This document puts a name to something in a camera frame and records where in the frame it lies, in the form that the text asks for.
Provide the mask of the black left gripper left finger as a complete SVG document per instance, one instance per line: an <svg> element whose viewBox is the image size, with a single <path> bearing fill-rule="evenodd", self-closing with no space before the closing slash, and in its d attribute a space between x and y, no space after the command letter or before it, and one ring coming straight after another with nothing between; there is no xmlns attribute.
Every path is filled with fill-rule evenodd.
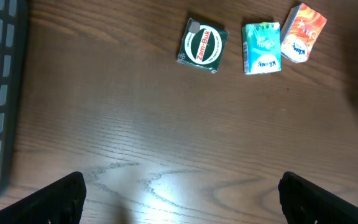
<svg viewBox="0 0 358 224"><path fill-rule="evenodd" d="M79 224L85 197L83 174L72 172L0 210L0 224Z"/></svg>

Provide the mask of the orange tissue pack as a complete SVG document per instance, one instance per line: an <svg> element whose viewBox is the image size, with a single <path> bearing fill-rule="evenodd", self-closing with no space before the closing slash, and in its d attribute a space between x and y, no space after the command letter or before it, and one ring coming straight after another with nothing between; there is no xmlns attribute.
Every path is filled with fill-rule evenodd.
<svg viewBox="0 0 358 224"><path fill-rule="evenodd" d="M282 56L295 63L306 62L326 22L304 3L291 8L280 33Z"/></svg>

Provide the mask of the green Zam-Buk box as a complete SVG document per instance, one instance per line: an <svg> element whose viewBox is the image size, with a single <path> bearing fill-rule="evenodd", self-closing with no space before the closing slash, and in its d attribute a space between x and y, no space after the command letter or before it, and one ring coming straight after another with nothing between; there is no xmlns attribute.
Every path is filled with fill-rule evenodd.
<svg viewBox="0 0 358 224"><path fill-rule="evenodd" d="M189 18L176 61L193 68L217 73L229 33Z"/></svg>

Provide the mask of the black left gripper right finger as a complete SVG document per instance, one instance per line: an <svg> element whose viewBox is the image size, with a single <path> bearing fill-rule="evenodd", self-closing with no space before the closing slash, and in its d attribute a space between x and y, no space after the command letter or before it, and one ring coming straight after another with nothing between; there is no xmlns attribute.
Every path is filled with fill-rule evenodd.
<svg viewBox="0 0 358 224"><path fill-rule="evenodd" d="M358 207L293 172L283 174L278 191L288 223L358 223Z"/></svg>

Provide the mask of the teal tissue pack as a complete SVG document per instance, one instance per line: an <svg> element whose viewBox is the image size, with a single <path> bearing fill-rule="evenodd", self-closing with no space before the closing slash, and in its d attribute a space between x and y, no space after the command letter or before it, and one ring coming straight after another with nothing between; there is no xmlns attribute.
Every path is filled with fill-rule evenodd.
<svg viewBox="0 0 358 224"><path fill-rule="evenodd" d="M258 75L282 69L280 23L261 22L242 28L244 73Z"/></svg>

